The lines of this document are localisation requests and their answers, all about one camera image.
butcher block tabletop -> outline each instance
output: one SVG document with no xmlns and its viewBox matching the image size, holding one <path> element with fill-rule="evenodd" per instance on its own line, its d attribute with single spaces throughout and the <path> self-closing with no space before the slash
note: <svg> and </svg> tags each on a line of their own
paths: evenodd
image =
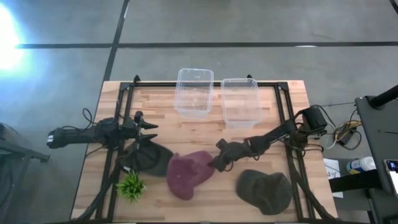
<svg viewBox="0 0 398 224">
<path fill-rule="evenodd" d="M 283 81 L 289 84 L 294 113 L 309 107 L 307 92 L 301 80 Z M 95 120 L 114 116 L 121 82 L 104 82 L 96 111 Z M 227 129 L 223 120 L 220 87 L 214 87 L 213 107 L 203 120 L 183 119 L 174 110 L 175 87 L 135 87 L 131 104 L 131 116 L 138 110 L 144 113 L 145 121 L 159 125 L 156 129 L 144 130 L 144 134 L 158 134 L 152 141 L 161 144 L 181 156 L 206 150 L 212 156 L 220 150 L 215 144 L 224 138 L 229 141 L 242 141 L 246 137 L 264 135 L 280 125 L 275 90 L 272 87 L 259 87 L 264 119 L 251 129 Z M 121 111 L 126 105 L 126 95 Z M 284 104 L 285 117 L 288 118 Z M 99 148 L 100 144 L 90 144 L 88 151 Z M 80 183 L 76 194 L 72 217 L 81 215 L 98 193 L 104 170 L 106 149 L 96 151 L 85 159 Z M 308 181 L 312 192 L 326 210 L 337 217 L 337 212 L 326 175 L 320 151 L 308 151 L 304 157 Z M 229 172 L 218 172 L 203 184 L 195 187 L 191 200 L 184 201 L 174 196 L 165 178 L 140 173 L 146 190 L 142 197 L 130 203 L 118 196 L 114 211 L 114 222 L 292 222 L 297 221 L 294 200 L 278 215 L 263 215 L 257 207 L 241 200 L 235 193 L 236 179 L 245 169 L 254 169 L 266 174 L 284 173 L 290 181 L 285 147 L 274 143 L 258 161 L 253 158 L 240 159 Z M 105 198 L 104 214 L 108 211 L 110 191 Z M 300 191 L 304 216 L 307 217 L 304 194 Z"/>
</svg>

clear plastic container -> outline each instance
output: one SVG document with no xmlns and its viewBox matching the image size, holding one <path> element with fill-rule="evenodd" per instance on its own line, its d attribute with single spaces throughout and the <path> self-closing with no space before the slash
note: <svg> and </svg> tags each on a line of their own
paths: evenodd
<svg viewBox="0 0 398 224">
<path fill-rule="evenodd" d="M 214 73 L 207 69 L 183 68 L 178 72 L 174 108 L 183 118 L 206 118 L 211 110 Z"/>
<path fill-rule="evenodd" d="M 257 82 L 227 78 L 221 82 L 223 116 L 227 128 L 252 128 L 262 120 Z"/>
</svg>

